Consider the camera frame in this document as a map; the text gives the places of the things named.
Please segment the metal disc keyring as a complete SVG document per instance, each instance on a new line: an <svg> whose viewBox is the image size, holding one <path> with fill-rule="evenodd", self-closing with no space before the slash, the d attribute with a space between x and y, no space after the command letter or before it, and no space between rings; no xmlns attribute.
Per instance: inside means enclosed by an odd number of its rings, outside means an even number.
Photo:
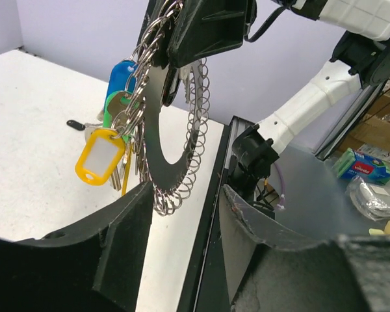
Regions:
<svg viewBox="0 0 390 312"><path fill-rule="evenodd" d="M141 104L137 123L136 167L153 186L153 209L175 213L196 182L205 150L209 117L209 78L201 58L179 70L179 90L169 107L162 91L170 65L168 44L185 1L150 1L133 51L138 64L132 99Z"/></svg>

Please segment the black key tag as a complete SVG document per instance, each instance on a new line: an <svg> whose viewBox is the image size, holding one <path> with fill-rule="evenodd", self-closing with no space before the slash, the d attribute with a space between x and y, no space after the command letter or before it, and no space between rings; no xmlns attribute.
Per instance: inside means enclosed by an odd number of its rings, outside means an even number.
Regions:
<svg viewBox="0 0 390 312"><path fill-rule="evenodd" d="M77 130L77 131L84 131L85 128L86 128L86 126L84 124L82 124L82 123L80 123L80 122L78 122L76 120L68 120L66 122L66 125L68 127L71 127L72 129Z"/></svg>

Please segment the green key tag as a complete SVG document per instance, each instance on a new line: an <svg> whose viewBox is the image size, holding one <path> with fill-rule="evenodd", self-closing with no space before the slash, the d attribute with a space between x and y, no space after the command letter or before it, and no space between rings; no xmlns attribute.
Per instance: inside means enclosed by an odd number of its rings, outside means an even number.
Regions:
<svg viewBox="0 0 390 312"><path fill-rule="evenodd" d="M140 103L132 102L132 93L125 90L114 91L105 100L103 127L112 128L122 134L125 142L129 140L138 119L142 116Z"/></svg>

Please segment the yellow key tag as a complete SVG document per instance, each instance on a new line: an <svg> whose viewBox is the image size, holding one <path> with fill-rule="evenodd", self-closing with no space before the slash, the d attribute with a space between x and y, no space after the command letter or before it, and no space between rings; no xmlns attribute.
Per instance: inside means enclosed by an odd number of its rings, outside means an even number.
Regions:
<svg viewBox="0 0 390 312"><path fill-rule="evenodd" d="M75 165L75 173L89 185L105 184L122 159L125 147L123 138L116 130L95 129Z"/></svg>

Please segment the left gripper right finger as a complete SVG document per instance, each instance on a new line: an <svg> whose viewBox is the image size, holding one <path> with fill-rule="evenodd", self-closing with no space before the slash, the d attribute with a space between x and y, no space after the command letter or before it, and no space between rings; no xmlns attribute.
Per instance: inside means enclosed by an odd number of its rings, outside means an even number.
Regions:
<svg viewBox="0 0 390 312"><path fill-rule="evenodd" d="M390 311L390 235L315 240L221 188L232 311Z"/></svg>

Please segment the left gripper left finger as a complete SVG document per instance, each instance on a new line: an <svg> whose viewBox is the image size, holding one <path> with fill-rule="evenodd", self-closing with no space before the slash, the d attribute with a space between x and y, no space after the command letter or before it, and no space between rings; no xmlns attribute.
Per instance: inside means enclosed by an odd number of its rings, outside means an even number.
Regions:
<svg viewBox="0 0 390 312"><path fill-rule="evenodd" d="M0 239L0 311L134 311L153 185L41 239Z"/></svg>

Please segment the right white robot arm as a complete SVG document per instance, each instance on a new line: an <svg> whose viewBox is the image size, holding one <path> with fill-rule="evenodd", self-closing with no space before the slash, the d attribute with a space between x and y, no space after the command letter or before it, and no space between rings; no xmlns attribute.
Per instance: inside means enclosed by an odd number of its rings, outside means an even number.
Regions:
<svg viewBox="0 0 390 312"><path fill-rule="evenodd" d="M390 77L390 1L278 1L255 34L255 1L180 1L168 44L175 68L257 41L285 11L335 25L344 34L331 58L290 100L250 126L232 145L237 165L229 185L250 196L289 142L338 101Z"/></svg>

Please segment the blue key tag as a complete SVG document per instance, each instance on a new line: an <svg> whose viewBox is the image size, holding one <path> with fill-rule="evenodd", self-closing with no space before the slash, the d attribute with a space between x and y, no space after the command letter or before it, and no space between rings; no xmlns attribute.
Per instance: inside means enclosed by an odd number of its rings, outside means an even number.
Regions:
<svg viewBox="0 0 390 312"><path fill-rule="evenodd" d="M117 91L126 90L132 93L135 89L136 78L131 76L137 68L138 64L133 60L126 59L117 63L111 70L105 99Z"/></svg>

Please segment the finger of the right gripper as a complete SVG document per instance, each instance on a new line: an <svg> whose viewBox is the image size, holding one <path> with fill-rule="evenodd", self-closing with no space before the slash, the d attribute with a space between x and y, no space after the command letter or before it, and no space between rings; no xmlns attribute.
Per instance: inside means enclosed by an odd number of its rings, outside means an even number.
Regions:
<svg viewBox="0 0 390 312"><path fill-rule="evenodd" d="M256 4L248 0L185 1L168 44L170 65L183 67L241 47L257 16Z"/></svg>
<svg viewBox="0 0 390 312"><path fill-rule="evenodd" d="M177 91L179 90L180 82L181 79L179 78L179 70L169 66L162 89L161 101L163 106L169 107L172 104L177 95Z"/></svg>

